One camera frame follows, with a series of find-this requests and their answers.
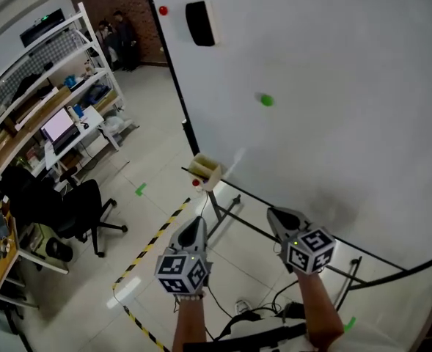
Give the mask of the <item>white plastic bag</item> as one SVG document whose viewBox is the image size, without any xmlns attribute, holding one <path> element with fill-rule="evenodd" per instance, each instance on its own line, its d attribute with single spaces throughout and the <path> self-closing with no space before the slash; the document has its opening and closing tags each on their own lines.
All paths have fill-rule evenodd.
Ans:
<svg viewBox="0 0 432 352">
<path fill-rule="evenodd" d="M 104 120 L 104 125 L 110 134 L 115 135 L 133 125 L 133 121 L 124 120 L 119 116 L 109 116 Z"/>
</svg>

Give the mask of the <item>black trash bin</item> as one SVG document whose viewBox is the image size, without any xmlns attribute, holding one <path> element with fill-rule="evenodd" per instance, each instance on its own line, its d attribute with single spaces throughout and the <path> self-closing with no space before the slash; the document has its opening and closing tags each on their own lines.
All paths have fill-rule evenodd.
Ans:
<svg viewBox="0 0 432 352">
<path fill-rule="evenodd" d="M 73 259 L 73 249 L 56 238 L 48 239 L 45 246 L 45 253 L 49 257 L 61 260 L 65 263 L 69 263 Z"/>
</svg>

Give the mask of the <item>small white desk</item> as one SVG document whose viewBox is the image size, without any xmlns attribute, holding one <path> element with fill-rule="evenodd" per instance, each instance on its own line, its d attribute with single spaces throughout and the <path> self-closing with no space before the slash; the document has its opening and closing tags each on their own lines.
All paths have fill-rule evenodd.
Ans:
<svg viewBox="0 0 432 352">
<path fill-rule="evenodd" d="M 110 134 L 109 130 L 104 124 L 103 117 L 96 111 L 93 106 L 89 106 L 84 110 L 84 116 L 79 122 L 75 122 L 74 125 L 78 129 L 78 135 L 69 141 L 62 150 L 57 153 L 54 151 L 53 144 L 48 140 L 44 146 L 44 159 L 42 163 L 44 164 L 45 170 L 50 169 L 56 170 L 56 165 L 60 162 L 60 159 L 66 155 L 67 152 L 72 150 L 77 144 L 79 144 L 83 139 L 94 131 L 101 129 L 105 137 L 108 138 L 109 142 L 112 144 L 116 151 L 120 151 L 120 146 L 114 139 L 113 135 Z"/>
</svg>

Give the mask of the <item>black whiteboard stand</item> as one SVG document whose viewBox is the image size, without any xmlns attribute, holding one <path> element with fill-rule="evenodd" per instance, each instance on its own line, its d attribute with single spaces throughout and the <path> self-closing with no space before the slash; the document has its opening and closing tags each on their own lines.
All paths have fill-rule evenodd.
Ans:
<svg viewBox="0 0 432 352">
<path fill-rule="evenodd" d="M 188 139 L 189 146 L 191 148 L 191 151 L 193 154 L 198 153 L 198 146 L 197 141 L 193 132 L 193 128 L 191 126 L 191 123 L 187 121 L 187 119 L 184 119 L 182 121 L 183 130 L 185 132 L 186 138 Z M 212 235 L 217 231 L 219 226 L 225 221 L 226 218 L 233 219 L 234 221 L 242 223 L 242 225 L 248 227 L 250 230 L 255 231 L 259 235 L 262 235 L 264 238 L 267 238 L 270 241 L 274 242 L 274 246 L 277 244 L 281 246 L 280 239 L 276 237 L 272 232 L 263 232 L 260 228 L 256 227 L 255 225 L 249 223 L 248 221 L 242 219 L 238 215 L 235 214 L 234 208 L 237 208 L 241 204 L 241 194 L 237 195 L 229 206 L 226 208 L 223 208 L 220 206 L 216 200 L 216 195 L 213 191 L 210 191 L 208 193 L 208 199 L 210 200 L 210 204 L 213 207 L 214 213 L 216 214 L 216 225 L 210 229 L 208 232 L 208 238 L 211 238 Z M 345 289 L 341 290 L 340 294 L 340 300 L 338 307 L 341 307 L 341 304 L 344 302 L 345 297 L 348 294 L 348 291 L 353 287 L 354 285 L 365 285 L 367 281 L 362 280 L 358 277 L 358 271 L 360 268 L 360 265 L 363 261 L 364 256 L 372 257 L 373 259 L 384 263 L 392 268 L 398 269 L 399 273 L 407 273 L 408 270 L 405 268 L 400 267 L 399 265 L 396 265 L 394 263 L 391 263 L 389 261 L 386 261 L 372 253 L 366 252 L 364 249 L 359 249 L 357 246 L 353 246 L 350 243 L 346 244 L 352 249 L 358 250 L 362 253 L 362 255 L 355 257 L 350 261 L 350 270 L 348 272 L 337 268 L 336 266 L 333 266 L 332 263 L 329 263 L 327 266 L 324 267 L 327 271 L 331 271 L 336 273 L 337 275 L 340 275 L 345 279 Z"/>
</svg>

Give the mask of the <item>wooden workbench white legs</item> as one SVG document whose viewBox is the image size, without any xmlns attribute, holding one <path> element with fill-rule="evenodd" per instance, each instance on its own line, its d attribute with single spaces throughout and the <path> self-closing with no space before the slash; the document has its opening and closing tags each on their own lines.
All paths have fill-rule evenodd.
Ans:
<svg viewBox="0 0 432 352">
<path fill-rule="evenodd" d="M 21 248 L 15 217 L 13 217 L 10 212 L 10 204 L 7 202 L 0 202 L 0 300 L 20 307 L 36 309 L 38 308 L 36 304 L 16 300 L 1 294 L 1 288 L 5 282 L 10 282 L 19 287 L 25 286 L 21 280 L 14 280 L 9 277 L 9 273 L 19 258 L 32 261 L 35 264 L 57 271 L 61 274 L 69 273 L 67 266 L 61 260 L 49 257 L 40 257 Z"/>
</svg>

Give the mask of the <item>large white whiteboard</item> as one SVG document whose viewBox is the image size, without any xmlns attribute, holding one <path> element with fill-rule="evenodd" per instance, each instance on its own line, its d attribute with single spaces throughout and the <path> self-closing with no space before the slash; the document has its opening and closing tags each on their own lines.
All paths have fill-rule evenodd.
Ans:
<svg viewBox="0 0 432 352">
<path fill-rule="evenodd" d="M 149 1 L 198 149 L 230 185 L 402 275 L 432 266 L 432 0 L 209 0 L 213 47 L 186 23 L 200 0 Z"/>
</svg>

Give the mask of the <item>person's left forearm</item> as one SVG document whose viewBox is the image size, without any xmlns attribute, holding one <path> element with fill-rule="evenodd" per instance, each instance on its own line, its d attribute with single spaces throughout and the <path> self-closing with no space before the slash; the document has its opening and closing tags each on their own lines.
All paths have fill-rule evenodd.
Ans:
<svg viewBox="0 0 432 352">
<path fill-rule="evenodd" d="M 200 294 L 180 300 L 172 352 L 183 352 L 183 346 L 188 343 L 207 341 L 202 299 Z"/>
</svg>

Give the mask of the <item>black whiteboard eraser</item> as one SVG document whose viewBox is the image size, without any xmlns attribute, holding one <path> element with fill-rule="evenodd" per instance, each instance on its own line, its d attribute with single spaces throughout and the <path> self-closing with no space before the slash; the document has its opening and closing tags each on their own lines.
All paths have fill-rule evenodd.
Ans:
<svg viewBox="0 0 432 352">
<path fill-rule="evenodd" d="M 213 47 L 220 43 L 213 6 L 209 0 L 188 3 L 185 7 L 185 17 L 195 45 Z"/>
</svg>

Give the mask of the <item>open laptop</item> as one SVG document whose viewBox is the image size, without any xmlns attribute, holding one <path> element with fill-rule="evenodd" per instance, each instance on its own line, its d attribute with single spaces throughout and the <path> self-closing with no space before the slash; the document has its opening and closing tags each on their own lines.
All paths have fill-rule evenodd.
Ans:
<svg viewBox="0 0 432 352">
<path fill-rule="evenodd" d="M 80 135 L 79 129 L 65 109 L 60 109 L 41 131 L 52 144 L 53 151 L 62 152 L 76 137 Z"/>
</svg>

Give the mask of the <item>black chest bar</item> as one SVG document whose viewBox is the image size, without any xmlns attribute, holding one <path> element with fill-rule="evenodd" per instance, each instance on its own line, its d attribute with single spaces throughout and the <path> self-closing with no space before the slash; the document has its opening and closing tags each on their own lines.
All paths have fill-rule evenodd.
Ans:
<svg viewBox="0 0 432 352">
<path fill-rule="evenodd" d="M 183 352 L 264 352 L 278 350 L 288 340 L 293 340 L 307 333 L 306 323 L 295 326 L 282 326 L 277 329 L 264 331 L 228 340 L 213 342 L 186 343 Z"/>
</svg>

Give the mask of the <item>beige marker holder box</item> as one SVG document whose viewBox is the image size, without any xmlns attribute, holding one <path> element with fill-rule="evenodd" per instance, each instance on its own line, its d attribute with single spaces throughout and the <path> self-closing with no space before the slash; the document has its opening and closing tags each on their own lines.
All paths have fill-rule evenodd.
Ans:
<svg viewBox="0 0 432 352">
<path fill-rule="evenodd" d="M 197 153 L 188 165 L 187 172 L 192 180 L 198 182 L 205 191 L 212 191 L 222 178 L 222 167 L 219 162 Z"/>
</svg>

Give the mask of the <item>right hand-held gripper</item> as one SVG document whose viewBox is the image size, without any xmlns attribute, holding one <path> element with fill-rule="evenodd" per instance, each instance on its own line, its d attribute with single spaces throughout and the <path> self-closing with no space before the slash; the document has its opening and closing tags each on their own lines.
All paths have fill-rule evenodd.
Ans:
<svg viewBox="0 0 432 352">
<path fill-rule="evenodd" d="M 310 220 L 300 211 L 290 208 L 268 208 L 266 218 L 272 233 L 282 242 L 281 260 L 291 272 L 316 273 L 327 266 L 334 255 L 336 240 L 324 227 L 304 230 Z M 284 240 L 285 232 L 297 232 Z"/>
</svg>

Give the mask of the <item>person's right forearm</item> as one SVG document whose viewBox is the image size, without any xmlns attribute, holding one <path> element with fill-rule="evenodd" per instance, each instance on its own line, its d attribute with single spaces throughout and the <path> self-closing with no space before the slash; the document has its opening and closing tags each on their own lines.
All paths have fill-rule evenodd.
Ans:
<svg viewBox="0 0 432 352">
<path fill-rule="evenodd" d="M 319 352 L 328 352 L 331 344 L 344 334 L 344 326 L 318 274 L 296 271 L 304 305 L 307 333 Z"/>
</svg>

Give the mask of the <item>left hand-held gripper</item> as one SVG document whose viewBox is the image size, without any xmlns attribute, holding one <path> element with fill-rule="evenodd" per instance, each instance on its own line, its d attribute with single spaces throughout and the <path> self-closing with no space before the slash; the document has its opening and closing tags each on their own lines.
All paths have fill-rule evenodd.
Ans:
<svg viewBox="0 0 432 352">
<path fill-rule="evenodd" d="M 172 236 L 172 247 L 190 247 L 197 240 L 197 249 L 206 250 L 207 224 L 202 216 L 196 216 Z M 185 251 L 166 253 L 158 256 L 155 277 L 172 295 L 196 295 L 208 283 L 212 263 L 207 261 L 206 253 Z"/>
</svg>

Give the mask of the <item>white metal shelving rack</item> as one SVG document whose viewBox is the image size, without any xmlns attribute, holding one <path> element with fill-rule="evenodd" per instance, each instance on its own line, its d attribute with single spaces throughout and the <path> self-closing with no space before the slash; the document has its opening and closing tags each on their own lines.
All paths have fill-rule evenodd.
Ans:
<svg viewBox="0 0 432 352">
<path fill-rule="evenodd" d="M 80 4 L 75 15 L 23 48 L 0 71 L 0 179 L 13 164 L 24 165 L 33 175 L 45 169 L 48 140 L 41 128 L 60 109 L 74 122 L 89 106 L 104 120 L 131 120 L 122 113 L 125 96 L 91 28 Z M 80 106 L 81 118 L 74 105 Z"/>
</svg>

